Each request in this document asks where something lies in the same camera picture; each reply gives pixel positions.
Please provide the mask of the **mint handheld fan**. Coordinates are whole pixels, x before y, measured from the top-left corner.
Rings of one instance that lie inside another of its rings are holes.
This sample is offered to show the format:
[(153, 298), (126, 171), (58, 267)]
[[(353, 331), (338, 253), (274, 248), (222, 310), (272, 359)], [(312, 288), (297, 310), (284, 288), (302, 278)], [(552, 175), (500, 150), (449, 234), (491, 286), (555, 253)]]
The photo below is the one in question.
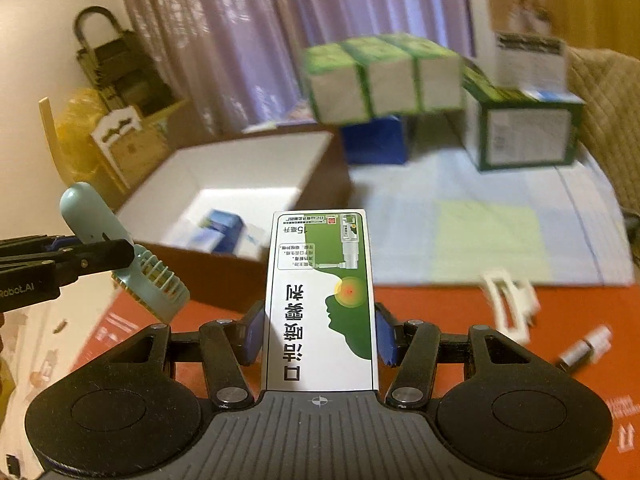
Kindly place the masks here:
[(137, 244), (101, 195), (86, 182), (70, 186), (60, 200), (60, 213), (82, 244), (110, 248), (107, 265), (120, 287), (160, 322), (168, 324), (189, 302), (190, 292), (167, 264)]

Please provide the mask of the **green white medicine box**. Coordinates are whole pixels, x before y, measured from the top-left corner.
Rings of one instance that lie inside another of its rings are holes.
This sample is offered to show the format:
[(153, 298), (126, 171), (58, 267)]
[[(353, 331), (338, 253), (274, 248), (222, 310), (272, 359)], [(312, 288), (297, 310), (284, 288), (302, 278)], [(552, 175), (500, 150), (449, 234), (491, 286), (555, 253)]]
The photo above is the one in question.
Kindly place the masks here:
[(263, 389), (378, 390), (364, 210), (292, 210), (274, 215), (265, 316)]

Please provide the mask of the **white cube power socket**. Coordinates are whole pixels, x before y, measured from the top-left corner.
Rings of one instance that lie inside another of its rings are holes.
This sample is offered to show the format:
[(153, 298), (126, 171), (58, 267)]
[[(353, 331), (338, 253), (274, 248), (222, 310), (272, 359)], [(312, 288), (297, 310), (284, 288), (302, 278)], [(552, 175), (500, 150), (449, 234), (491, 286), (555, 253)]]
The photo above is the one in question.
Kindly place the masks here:
[(247, 223), (242, 227), (234, 254), (243, 259), (262, 261), (268, 257), (270, 234), (260, 226)]

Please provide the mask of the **white hair claw clip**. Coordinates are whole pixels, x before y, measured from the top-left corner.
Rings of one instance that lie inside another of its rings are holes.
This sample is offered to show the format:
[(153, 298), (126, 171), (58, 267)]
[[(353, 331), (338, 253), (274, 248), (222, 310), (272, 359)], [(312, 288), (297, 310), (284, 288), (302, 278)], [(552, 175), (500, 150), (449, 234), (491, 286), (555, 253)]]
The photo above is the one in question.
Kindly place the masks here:
[(540, 303), (529, 281), (514, 281), (503, 269), (485, 272), (482, 289), (494, 316), (495, 330), (521, 346), (529, 344)]

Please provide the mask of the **blue medicine box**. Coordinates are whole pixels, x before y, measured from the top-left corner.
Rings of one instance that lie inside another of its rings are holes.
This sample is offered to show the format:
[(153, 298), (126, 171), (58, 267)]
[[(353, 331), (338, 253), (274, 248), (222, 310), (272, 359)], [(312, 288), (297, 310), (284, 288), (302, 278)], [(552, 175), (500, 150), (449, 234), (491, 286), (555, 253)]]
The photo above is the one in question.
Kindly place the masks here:
[(212, 209), (188, 237), (188, 248), (209, 254), (233, 254), (245, 228), (238, 214)]

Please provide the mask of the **dark spray bottle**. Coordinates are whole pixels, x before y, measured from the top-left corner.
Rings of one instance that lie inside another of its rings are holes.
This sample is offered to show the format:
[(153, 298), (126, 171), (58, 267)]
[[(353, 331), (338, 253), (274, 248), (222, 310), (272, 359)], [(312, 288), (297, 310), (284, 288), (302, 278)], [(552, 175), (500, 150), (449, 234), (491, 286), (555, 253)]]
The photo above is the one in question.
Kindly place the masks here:
[(612, 348), (612, 330), (599, 325), (574, 342), (556, 359), (554, 366), (567, 374), (574, 374), (588, 364), (598, 362)]

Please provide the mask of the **white embroidered bed cover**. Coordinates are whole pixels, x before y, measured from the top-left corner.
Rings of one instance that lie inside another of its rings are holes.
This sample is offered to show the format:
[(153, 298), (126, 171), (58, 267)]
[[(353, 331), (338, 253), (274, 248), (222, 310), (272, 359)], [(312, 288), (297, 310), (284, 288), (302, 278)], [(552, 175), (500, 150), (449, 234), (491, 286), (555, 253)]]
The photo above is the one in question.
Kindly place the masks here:
[(122, 333), (104, 320), (119, 289), (107, 273), (82, 278), (58, 299), (6, 315), (3, 363), (13, 380), (1, 424), (1, 477), (42, 473), (24, 429), (29, 403), (43, 389), (116, 344)]

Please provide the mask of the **plaid blue green cloth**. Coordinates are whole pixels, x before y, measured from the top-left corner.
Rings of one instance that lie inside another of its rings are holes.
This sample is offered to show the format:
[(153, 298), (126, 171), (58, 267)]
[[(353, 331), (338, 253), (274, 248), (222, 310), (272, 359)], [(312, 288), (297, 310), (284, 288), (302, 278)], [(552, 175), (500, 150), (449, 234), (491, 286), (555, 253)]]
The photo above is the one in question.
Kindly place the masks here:
[(628, 286), (634, 270), (610, 190), (582, 164), (482, 174), (449, 120), (422, 120), (403, 165), (322, 174), (325, 132), (250, 141), (266, 198), (266, 251), (285, 271), (380, 286), (474, 285), (492, 272), (544, 286)]

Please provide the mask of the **yellow plastic bag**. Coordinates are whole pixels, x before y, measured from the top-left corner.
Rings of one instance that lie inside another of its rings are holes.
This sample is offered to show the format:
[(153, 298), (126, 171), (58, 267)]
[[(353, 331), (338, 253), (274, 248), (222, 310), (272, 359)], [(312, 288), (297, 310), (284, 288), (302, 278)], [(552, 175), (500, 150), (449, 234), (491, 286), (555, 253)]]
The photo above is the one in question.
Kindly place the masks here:
[(124, 203), (128, 188), (92, 136), (106, 112), (96, 90), (81, 88), (68, 100), (55, 129), (72, 181), (91, 184), (111, 210), (117, 210)]

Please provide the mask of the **brown storage box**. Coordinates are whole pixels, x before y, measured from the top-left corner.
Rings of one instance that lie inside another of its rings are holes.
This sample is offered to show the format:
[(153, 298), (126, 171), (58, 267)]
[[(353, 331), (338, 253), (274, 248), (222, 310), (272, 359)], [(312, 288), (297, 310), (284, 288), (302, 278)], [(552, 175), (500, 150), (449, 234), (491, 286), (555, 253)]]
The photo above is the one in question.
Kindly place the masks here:
[(270, 234), (276, 212), (340, 209), (350, 194), (340, 135), (306, 125), (175, 151), (117, 217), (183, 280), (192, 300), (241, 312), (265, 296), (268, 257), (255, 261), (191, 250), (184, 246), (186, 231), (217, 209)]

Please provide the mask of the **green white carton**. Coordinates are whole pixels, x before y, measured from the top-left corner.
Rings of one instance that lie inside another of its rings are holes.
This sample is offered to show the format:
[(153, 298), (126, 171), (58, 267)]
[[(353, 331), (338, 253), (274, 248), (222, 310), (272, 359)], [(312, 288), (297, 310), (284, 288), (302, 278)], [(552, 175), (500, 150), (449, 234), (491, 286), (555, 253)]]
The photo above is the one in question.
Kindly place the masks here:
[(464, 111), (452, 120), (480, 171), (568, 166), (585, 102), (570, 92), (494, 86), (476, 66), (463, 70)]

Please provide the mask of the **purple curtain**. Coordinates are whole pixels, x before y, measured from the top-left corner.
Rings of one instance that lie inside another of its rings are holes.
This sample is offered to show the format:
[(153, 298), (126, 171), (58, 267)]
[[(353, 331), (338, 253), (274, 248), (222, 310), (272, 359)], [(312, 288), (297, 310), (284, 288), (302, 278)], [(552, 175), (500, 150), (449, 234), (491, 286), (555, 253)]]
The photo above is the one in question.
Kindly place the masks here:
[(473, 49), (468, 0), (124, 0), (163, 78), (211, 139), (282, 117), (303, 97), (304, 51), (408, 32)]

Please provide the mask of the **green tissue pack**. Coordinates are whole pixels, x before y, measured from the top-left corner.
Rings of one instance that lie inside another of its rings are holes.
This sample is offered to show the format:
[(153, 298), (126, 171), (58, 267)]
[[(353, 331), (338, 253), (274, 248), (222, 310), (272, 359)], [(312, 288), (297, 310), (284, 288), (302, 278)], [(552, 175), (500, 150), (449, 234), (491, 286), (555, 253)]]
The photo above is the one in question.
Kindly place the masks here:
[(460, 54), (405, 32), (310, 47), (303, 70), (309, 105), (322, 124), (362, 124), (463, 106)]

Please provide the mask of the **quilted beige chair cover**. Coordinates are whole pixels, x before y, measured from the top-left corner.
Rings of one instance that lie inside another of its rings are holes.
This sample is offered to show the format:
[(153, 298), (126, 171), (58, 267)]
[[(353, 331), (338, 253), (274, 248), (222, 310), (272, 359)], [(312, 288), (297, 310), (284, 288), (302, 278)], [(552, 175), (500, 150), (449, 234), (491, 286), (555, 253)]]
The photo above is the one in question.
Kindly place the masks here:
[(567, 84), (585, 102), (579, 135), (620, 206), (639, 210), (639, 60), (608, 49), (568, 49)]

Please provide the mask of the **white product carton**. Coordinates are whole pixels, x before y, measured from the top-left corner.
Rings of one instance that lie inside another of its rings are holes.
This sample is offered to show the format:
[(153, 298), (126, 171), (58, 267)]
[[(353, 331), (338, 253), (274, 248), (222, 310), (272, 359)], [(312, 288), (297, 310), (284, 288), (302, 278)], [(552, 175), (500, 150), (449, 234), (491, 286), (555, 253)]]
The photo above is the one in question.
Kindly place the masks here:
[(505, 89), (566, 90), (564, 0), (469, 0), (475, 64)]

